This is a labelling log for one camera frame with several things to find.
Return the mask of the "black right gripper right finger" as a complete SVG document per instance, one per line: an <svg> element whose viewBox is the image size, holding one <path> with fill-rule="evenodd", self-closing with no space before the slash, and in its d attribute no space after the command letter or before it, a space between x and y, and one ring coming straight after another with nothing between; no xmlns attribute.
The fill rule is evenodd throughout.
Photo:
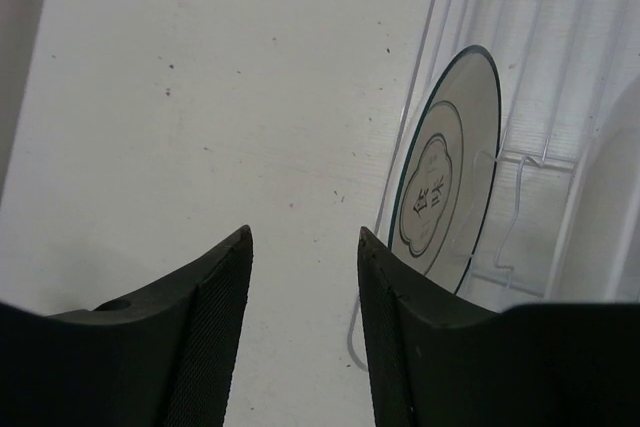
<svg viewBox="0 0 640 427"><path fill-rule="evenodd" d="M495 313L404 264L367 228L358 285L379 426L635 426L639 308Z"/></svg>

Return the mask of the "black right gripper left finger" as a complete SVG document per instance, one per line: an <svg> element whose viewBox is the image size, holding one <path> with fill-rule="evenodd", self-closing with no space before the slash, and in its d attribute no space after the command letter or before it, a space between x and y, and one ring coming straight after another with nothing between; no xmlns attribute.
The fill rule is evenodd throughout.
<svg viewBox="0 0 640 427"><path fill-rule="evenodd" d="M5 426L220 426L253 263L241 227L93 310L1 307Z"/></svg>

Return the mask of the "white plate teal clover design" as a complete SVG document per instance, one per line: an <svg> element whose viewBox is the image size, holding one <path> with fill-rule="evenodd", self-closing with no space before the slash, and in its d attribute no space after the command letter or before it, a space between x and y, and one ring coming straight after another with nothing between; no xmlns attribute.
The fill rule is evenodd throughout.
<svg viewBox="0 0 640 427"><path fill-rule="evenodd" d="M477 249L500 150L502 99L483 46L456 54L404 128L380 236L393 255L456 293Z"/></svg>

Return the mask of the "white plate green red rim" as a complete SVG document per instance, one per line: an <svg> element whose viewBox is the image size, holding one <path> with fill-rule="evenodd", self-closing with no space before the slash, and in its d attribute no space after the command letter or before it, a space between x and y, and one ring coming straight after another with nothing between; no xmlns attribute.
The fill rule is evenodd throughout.
<svg viewBox="0 0 640 427"><path fill-rule="evenodd" d="M551 297L639 301L639 80L609 110L587 151Z"/></svg>

